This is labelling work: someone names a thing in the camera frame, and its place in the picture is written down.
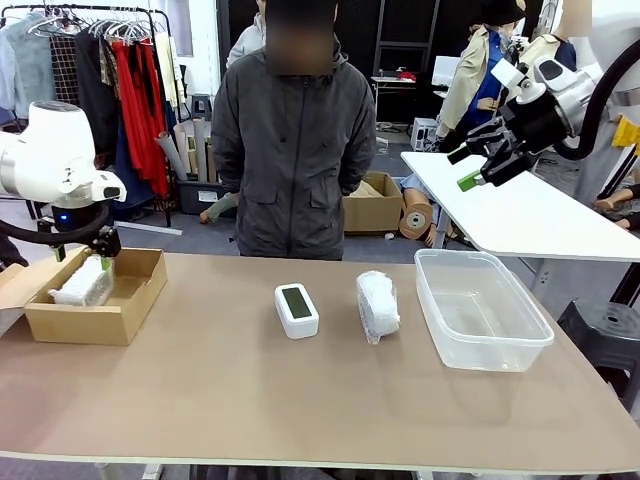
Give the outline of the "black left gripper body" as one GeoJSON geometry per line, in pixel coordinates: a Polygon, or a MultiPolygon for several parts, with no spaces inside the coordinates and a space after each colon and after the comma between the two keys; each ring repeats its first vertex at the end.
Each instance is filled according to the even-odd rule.
{"type": "Polygon", "coordinates": [[[94,203],[80,208],[51,206],[54,226],[58,232],[68,232],[92,223],[100,213],[100,204],[94,203]]]}

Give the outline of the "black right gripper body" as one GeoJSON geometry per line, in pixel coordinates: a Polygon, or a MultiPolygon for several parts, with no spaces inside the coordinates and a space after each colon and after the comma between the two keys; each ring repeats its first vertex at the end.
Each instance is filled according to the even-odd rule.
{"type": "Polygon", "coordinates": [[[526,104],[512,99],[499,109],[499,113],[506,129],[500,142],[500,153],[537,154],[572,133],[569,121],[549,92],[526,104]]]}

